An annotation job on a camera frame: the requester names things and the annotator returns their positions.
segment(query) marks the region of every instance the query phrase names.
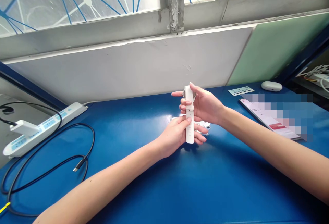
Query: hand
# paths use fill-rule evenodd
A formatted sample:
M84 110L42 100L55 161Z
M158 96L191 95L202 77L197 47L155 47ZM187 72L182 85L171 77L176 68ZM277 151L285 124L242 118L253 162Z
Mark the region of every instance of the hand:
M212 124L219 124L225 106L212 93L195 86L190 82L190 88L196 92L196 97L193 102L194 105L194 121L206 121ZM171 93L172 96L183 96L182 91ZM190 101L181 99L179 108L181 113L186 113L186 106L191 105Z
M161 157L165 158L175 152L178 147L185 143L185 129L191 123L191 118L186 119L186 115L173 119L163 133L152 143L160 150ZM208 130L200 125L194 124L194 130L207 133ZM203 144L207 139L200 133L194 131L194 142Z

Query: white charger plug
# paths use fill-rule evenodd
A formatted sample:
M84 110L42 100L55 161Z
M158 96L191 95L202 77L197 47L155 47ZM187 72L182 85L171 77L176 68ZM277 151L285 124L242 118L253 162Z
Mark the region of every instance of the white charger plug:
M37 134L39 132L39 128L38 126L29 123L27 121L24 120L19 120L16 122L16 126L11 125L10 126L10 130L12 132L16 132L22 135L26 135L26 136L33 136L34 134Z

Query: yellow cable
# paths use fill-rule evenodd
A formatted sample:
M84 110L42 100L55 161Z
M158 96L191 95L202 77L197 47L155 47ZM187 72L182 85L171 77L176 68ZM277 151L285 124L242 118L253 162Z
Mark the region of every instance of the yellow cable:
M6 208L7 208L7 206L10 204L10 202L8 202L8 203L6 203L6 205L5 206L3 206L3 208L2 209L0 209L0 214L1 214L1 212L2 211L4 211Z

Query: blue table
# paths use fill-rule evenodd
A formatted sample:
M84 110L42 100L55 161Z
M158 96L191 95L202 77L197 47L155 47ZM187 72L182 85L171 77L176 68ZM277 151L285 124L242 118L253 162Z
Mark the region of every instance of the blue table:
M253 93L268 94L260 83ZM240 96L211 88L224 105L252 116L238 104ZM292 93L284 88L281 94ZM83 122L96 132L87 177L112 165L160 135L170 116L179 115L179 98L170 94L99 102L69 124ZM313 142L303 145L329 157L329 113L314 105ZM91 132L73 128L47 144L24 170L18 186L75 154L86 154ZM90 223L329 223L329 208L282 175L240 140L213 125L207 142L184 144L132 182ZM12 197L13 207L38 214L81 180L73 160ZM9 167L0 170L0 178ZM15 171L7 182L12 182ZM0 207L6 196L0 196ZM0 223L31 223L5 211Z

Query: white watch strap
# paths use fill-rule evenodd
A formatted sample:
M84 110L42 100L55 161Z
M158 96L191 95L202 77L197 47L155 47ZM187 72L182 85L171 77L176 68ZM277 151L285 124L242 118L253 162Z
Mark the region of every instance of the white watch strap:
M190 101L192 105L186 106L186 118L191 117L191 124L186 128L186 142L189 144L194 143L194 106L193 106L193 91L190 86L185 86L185 99Z

